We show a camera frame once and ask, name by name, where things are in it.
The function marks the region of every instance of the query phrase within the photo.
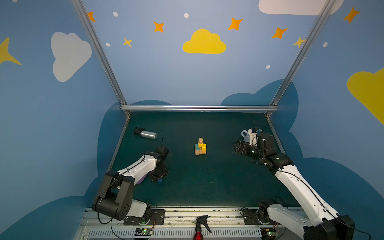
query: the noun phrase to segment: spray bottle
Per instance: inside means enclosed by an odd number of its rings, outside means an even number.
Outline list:
[[[203,224],[209,232],[212,232],[207,223],[208,215],[198,217],[196,221],[195,235],[193,236],[193,240],[204,240],[203,235],[201,234],[201,224]]]

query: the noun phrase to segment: stacked toy blocks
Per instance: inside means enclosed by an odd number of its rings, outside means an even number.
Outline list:
[[[203,139],[199,138],[199,143],[195,144],[195,155],[207,154],[207,145],[203,143]]]

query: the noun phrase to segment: blue wall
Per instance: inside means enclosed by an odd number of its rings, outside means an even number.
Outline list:
[[[226,104],[235,105],[239,101],[232,103],[227,97],[255,94],[285,77],[299,50],[293,44],[299,36],[305,39],[316,19],[305,12],[266,14],[253,0],[84,0],[84,4],[93,12],[92,24],[128,104],[157,100],[221,105],[226,99]],[[232,18],[243,19],[239,30],[228,30]],[[154,22],[164,23],[163,32],[155,32]],[[277,27],[287,28],[281,39],[272,38]],[[201,28],[217,33],[226,50],[221,54],[184,52],[183,44]],[[123,45],[124,38],[132,40],[131,47]],[[277,89],[277,85],[271,88],[270,94]]]
[[[58,31],[89,42],[69,0],[1,1],[0,239],[71,239],[126,119],[94,52],[57,80]]]
[[[344,18],[352,8],[360,13],[349,23]],[[347,81],[357,72],[384,68],[383,12],[380,0],[345,0],[271,116],[285,151],[308,182],[372,239],[384,237],[381,227],[370,224],[382,226],[384,217],[384,125],[351,94]]]

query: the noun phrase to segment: dark green mat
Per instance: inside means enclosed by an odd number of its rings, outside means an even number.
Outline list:
[[[287,188],[262,165],[235,153],[232,143],[244,129],[259,126],[270,132],[262,113],[135,112],[129,120],[112,170],[137,161],[145,151],[161,144],[169,149],[163,182],[147,177],[134,190],[134,199],[166,206],[247,206],[279,196],[290,207],[299,207]],[[133,136],[135,127],[157,132],[156,140]],[[206,155],[195,155],[199,137]]]

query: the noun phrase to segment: black mounting plate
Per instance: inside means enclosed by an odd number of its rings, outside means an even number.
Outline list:
[[[243,219],[245,225],[258,225],[257,209],[243,209]]]
[[[146,226],[152,226],[153,225],[153,219],[155,218],[156,223],[155,225],[164,225],[164,209],[151,209],[151,217],[149,219],[149,222],[146,224]],[[141,222],[139,223],[137,217],[128,217],[124,219],[124,225],[129,226],[140,226]]]

